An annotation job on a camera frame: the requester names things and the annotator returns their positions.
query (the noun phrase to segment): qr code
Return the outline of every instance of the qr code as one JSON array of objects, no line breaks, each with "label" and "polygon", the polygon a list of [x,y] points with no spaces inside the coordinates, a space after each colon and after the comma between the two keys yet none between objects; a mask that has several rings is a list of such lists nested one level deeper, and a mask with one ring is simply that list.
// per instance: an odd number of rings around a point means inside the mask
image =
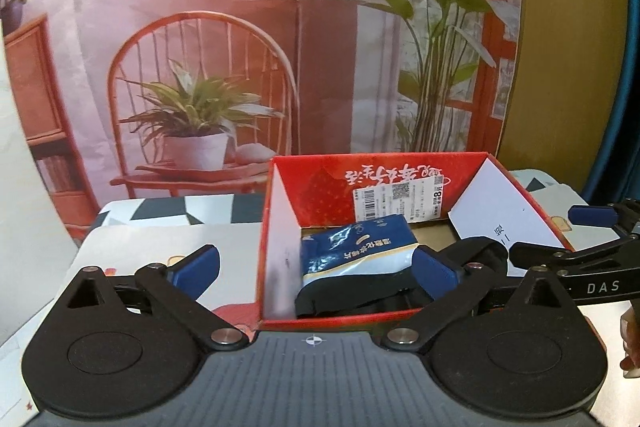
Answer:
[{"label": "qr code", "polygon": [[391,188],[393,189],[393,199],[395,200],[408,198],[411,195],[409,192],[409,182],[393,184]]}]

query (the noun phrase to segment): finger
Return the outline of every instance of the finger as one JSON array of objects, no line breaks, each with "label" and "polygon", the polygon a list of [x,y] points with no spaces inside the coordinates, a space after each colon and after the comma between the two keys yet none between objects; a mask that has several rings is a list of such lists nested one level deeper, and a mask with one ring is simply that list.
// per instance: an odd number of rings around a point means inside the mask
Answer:
[{"label": "finger", "polygon": [[622,369],[623,371],[631,371],[632,369],[635,369],[635,365],[633,363],[633,361],[629,358],[629,357],[625,357],[625,359],[620,362],[620,369]]},{"label": "finger", "polygon": [[636,367],[640,367],[640,349],[636,346],[630,346],[626,342],[622,342],[622,349],[625,350],[626,357],[631,359]]},{"label": "finger", "polygon": [[640,347],[640,328],[633,308],[629,308],[622,317],[620,317],[620,335],[631,345]]}]

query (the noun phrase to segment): bookshelf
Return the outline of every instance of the bookshelf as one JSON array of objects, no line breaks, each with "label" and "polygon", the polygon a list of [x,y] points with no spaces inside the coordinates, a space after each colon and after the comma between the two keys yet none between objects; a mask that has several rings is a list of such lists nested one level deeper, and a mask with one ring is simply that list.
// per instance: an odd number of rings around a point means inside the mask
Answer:
[{"label": "bookshelf", "polygon": [[51,200],[75,239],[83,239],[98,214],[58,90],[47,16],[4,38],[9,81],[22,129]]}]

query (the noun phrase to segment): printed backdrop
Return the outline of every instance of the printed backdrop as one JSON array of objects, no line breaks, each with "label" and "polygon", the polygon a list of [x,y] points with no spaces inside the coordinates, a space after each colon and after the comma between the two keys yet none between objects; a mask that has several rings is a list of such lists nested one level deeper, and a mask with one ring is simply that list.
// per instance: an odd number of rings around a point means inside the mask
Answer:
[{"label": "printed backdrop", "polygon": [[67,230],[109,201],[264,189],[274,154],[496,152],[520,0],[0,0]]}]

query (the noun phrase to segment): crosshair logo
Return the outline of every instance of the crosshair logo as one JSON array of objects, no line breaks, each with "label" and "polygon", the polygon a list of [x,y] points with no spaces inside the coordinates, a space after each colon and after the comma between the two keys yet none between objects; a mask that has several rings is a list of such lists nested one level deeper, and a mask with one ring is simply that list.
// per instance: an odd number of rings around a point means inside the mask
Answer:
[{"label": "crosshair logo", "polygon": [[316,335],[311,335],[310,337],[307,337],[305,339],[305,342],[309,346],[317,346],[318,344],[322,344],[324,342],[324,339],[321,339],[320,337],[317,337]]}]

